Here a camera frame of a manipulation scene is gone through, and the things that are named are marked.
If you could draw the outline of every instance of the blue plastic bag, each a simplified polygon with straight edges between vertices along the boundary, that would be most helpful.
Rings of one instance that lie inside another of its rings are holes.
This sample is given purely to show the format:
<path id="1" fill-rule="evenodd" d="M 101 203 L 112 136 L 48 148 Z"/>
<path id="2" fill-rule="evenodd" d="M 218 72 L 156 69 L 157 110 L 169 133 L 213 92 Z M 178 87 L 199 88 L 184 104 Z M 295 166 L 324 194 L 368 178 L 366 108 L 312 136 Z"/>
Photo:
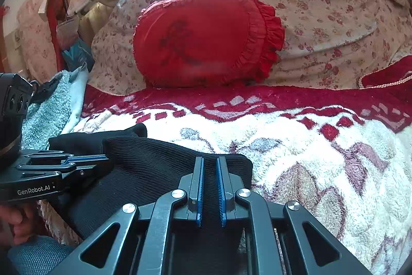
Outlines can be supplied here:
<path id="1" fill-rule="evenodd" d="M 69 71 L 75 71 L 83 62 L 86 62 L 87 70 L 91 72 L 94 66 L 94 59 L 90 47 L 82 39 L 78 39 L 70 49 L 61 53 Z"/>

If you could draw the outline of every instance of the finger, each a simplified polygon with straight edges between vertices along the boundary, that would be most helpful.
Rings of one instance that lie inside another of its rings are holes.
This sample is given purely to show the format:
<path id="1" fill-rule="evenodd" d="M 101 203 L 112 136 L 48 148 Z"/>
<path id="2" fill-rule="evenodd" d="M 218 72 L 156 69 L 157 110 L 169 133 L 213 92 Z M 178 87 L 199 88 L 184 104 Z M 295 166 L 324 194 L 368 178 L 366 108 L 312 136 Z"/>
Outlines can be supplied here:
<path id="1" fill-rule="evenodd" d="M 25 203 L 21 207 L 23 208 L 26 217 L 29 219 L 33 219 L 34 217 L 33 205 L 31 203 Z"/>
<path id="2" fill-rule="evenodd" d="M 13 241 L 15 245 L 20 245 L 20 244 L 24 244 L 27 242 L 27 240 L 30 239 L 30 237 L 32 237 L 34 234 L 29 234 L 29 235 L 25 235 L 23 237 L 14 237 Z"/>
<path id="3" fill-rule="evenodd" d="M 33 221 L 25 218 L 21 224 L 13 227 L 13 232 L 15 236 L 24 236 L 33 233 Z"/>
<path id="4" fill-rule="evenodd" d="M 17 225 L 22 222 L 23 215 L 15 207 L 0 205 L 0 219 L 7 221 L 9 224 Z"/>

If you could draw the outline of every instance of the bedding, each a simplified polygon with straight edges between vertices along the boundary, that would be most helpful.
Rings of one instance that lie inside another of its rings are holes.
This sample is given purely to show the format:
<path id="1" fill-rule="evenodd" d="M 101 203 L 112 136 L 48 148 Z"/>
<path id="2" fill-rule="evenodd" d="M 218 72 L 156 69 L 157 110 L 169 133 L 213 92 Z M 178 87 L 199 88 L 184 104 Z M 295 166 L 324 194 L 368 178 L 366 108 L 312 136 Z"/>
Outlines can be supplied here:
<path id="1" fill-rule="evenodd" d="M 411 68 L 405 57 L 381 71 L 388 86 L 374 73 L 369 84 L 378 86 L 351 90 L 149 88 L 114 96 L 88 86 L 74 131 L 142 122 L 149 138 L 243 154 L 253 163 L 253 190 L 277 203 L 298 200 L 374 275 L 395 274 L 412 250 L 412 81 L 404 81 Z M 73 234 L 50 204 L 42 209 L 55 236 Z"/>
<path id="2" fill-rule="evenodd" d="M 137 17 L 161 0 L 121 0 L 96 35 L 90 85 L 111 94 L 146 87 L 133 58 Z M 264 82 L 314 88 L 355 88 L 357 79 L 390 64 L 412 36 L 411 15 L 396 0 L 260 0 L 276 9 L 286 30 L 283 49 Z"/>

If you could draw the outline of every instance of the white cloth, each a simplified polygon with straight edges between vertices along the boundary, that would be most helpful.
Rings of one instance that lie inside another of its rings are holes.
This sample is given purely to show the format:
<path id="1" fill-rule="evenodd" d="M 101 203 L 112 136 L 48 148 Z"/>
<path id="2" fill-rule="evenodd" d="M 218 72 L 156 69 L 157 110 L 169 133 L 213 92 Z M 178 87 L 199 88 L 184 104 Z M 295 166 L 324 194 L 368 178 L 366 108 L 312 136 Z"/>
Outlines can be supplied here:
<path id="1" fill-rule="evenodd" d="M 73 71 L 70 76 L 70 103 L 72 113 L 60 134 L 70 133 L 80 121 L 80 114 L 82 113 L 84 92 L 86 91 L 88 77 L 89 71 L 87 70 L 86 62 Z"/>

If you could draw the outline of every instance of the light blue towel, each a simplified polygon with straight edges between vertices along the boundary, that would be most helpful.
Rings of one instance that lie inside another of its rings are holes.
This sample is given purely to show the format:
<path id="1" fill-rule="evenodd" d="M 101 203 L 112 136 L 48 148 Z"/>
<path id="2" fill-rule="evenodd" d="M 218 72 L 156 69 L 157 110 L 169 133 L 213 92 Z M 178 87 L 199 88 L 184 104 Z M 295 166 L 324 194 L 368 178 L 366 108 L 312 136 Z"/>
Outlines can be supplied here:
<path id="1" fill-rule="evenodd" d="M 71 73 L 63 70 L 61 74 L 59 84 L 47 100 L 30 104 L 21 132 L 22 149 L 48 149 L 49 138 L 58 136 L 69 120 L 72 113 Z"/>

